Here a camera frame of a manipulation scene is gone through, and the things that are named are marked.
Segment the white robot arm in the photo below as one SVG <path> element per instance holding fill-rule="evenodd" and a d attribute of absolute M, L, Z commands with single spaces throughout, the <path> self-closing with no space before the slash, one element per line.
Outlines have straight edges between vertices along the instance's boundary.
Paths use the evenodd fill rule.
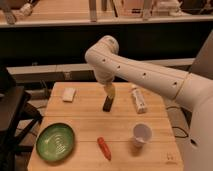
<path fill-rule="evenodd" d="M 115 97 L 113 80 L 122 78 L 167 97 L 192 113 L 189 154 L 184 171 L 213 171 L 213 80 L 118 55 L 117 40 L 106 35 L 85 53 L 96 80 L 109 98 Z"/>

